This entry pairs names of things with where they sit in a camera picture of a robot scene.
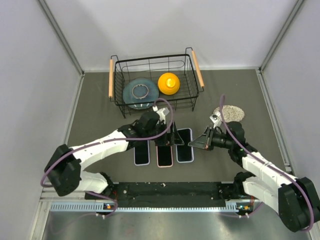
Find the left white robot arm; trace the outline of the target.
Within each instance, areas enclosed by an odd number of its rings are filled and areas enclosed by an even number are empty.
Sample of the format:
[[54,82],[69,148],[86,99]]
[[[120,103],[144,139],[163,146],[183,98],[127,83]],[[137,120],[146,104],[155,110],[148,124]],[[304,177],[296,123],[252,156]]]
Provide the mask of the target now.
[[114,191],[110,177],[104,172],[87,172],[86,168],[106,157],[136,148],[144,141],[154,141],[158,147],[183,145],[175,122],[166,122],[168,113],[168,108],[155,108],[100,139],[80,146],[58,146],[44,169],[50,186],[60,197],[82,191],[109,198]]

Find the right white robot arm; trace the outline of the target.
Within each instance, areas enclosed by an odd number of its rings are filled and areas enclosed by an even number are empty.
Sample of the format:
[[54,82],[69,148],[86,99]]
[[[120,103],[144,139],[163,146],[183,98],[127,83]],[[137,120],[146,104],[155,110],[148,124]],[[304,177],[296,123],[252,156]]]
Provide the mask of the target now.
[[189,142],[190,147],[211,151],[227,149],[233,162],[244,169],[234,177],[233,192],[239,198],[252,196],[272,208],[283,224],[292,232],[310,230],[320,220],[320,198],[313,182],[298,178],[266,160],[245,138],[238,121],[223,123],[218,115],[211,115],[213,126]]

